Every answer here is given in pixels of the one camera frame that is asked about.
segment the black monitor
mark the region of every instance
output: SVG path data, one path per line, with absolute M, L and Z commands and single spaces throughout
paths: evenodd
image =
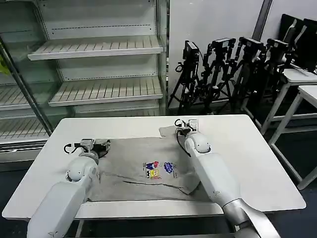
M 295 39 L 295 64 L 310 72 L 317 64 L 317 22 L 304 20 L 300 35 Z
M 293 16 L 283 14 L 278 34 L 278 39 L 293 45 L 296 37 L 301 33 L 304 21 Z

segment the metal shelving unit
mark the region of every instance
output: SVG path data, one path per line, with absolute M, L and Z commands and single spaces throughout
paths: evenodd
M 51 83 L 39 83 L 32 85 L 33 95 L 39 104 L 45 103 L 52 89 Z M 0 86 L 0 111 L 19 110 L 31 108 L 18 85 Z
M 158 77 L 67 81 L 49 105 L 52 107 L 161 99 Z
M 0 75 L 0 144 L 45 139 L 40 122 L 50 133 L 48 125 L 64 117 L 165 115 L 166 6 L 165 0 L 1 3 L 0 36 L 17 75 Z M 7 21 L 13 12 L 20 18 Z
M 0 120 L 0 143 L 46 140 L 48 137 L 37 118 Z
M 49 40 L 35 52 L 30 60 L 52 60 L 82 57 L 126 56 L 159 54 L 163 47 L 156 36 L 98 37 L 83 39 Z

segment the yellow object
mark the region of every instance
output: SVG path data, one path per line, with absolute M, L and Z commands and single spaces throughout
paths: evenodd
M 0 56 L 0 73 L 4 73 L 6 75 L 10 75 L 10 70 L 6 66 L 2 56 Z
M 159 178 L 159 170 L 151 170 L 150 171 L 150 178 L 151 179 L 155 179 L 155 178 Z

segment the gray t-shirt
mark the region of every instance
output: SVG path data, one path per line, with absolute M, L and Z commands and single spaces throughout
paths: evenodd
M 161 128 L 162 138 L 110 139 L 110 150 L 99 161 L 101 182 L 91 188 L 89 200 L 209 201 L 175 130 Z

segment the white wall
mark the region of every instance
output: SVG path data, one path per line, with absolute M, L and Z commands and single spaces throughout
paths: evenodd
M 277 38 L 282 14 L 317 20 L 317 0 L 273 0 L 261 41 Z
M 169 96 L 180 75 L 175 72 L 175 68 L 177 62 L 183 61 L 185 40 L 195 42 L 204 54 L 207 45 L 213 40 L 225 37 L 237 40 L 241 36 L 251 37 L 262 3 L 263 0 L 171 0 Z M 177 105 L 174 100 L 171 108 Z

